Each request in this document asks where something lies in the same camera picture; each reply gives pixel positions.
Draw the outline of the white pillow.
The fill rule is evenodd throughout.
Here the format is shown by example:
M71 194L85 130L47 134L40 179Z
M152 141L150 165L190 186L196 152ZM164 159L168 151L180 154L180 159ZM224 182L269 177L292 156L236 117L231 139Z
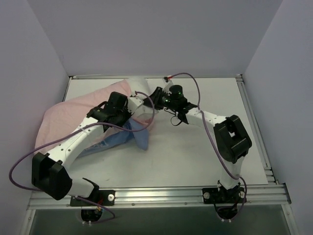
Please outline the white pillow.
M131 90L130 97L139 97L141 100L144 101L145 98L147 98L148 96L152 94L147 79L128 78L126 81ZM146 107L144 105L143 107L144 107L144 114L138 117L131 116L131 118L139 123L148 124L153 118L153 109Z

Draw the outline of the blue pink printed pillowcase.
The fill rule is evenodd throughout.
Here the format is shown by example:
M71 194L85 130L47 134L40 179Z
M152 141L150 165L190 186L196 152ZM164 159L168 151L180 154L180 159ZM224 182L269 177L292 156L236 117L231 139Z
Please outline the blue pink printed pillowcase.
M43 154L65 153L73 144L86 156L134 139L147 150L156 114L150 94L146 79L129 78L54 105L44 114L35 147Z

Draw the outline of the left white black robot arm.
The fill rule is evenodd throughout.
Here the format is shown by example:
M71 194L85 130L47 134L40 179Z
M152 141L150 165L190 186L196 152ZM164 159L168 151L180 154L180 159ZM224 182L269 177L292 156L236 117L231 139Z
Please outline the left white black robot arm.
M32 184L61 200L67 195L79 196L87 205L94 205L99 198L99 186L86 178L73 180L68 169L74 160L110 127L122 127L131 117L130 98L111 93L109 100L92 108L70 138L47 153L36 153L32 159Z

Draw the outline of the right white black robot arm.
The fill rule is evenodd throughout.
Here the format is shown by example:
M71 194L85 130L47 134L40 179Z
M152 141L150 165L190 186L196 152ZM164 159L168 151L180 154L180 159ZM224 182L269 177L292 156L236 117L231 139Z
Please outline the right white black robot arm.
M180 122L205 129L223 167L217 196L223 202L230 201L235 196L233 188L240 182L244 157L252 147L252 141L240 118L237 115L225 117L201 110L184 97L180 85L171 86L168 92L157 87L150 98L156 110L171 110Z

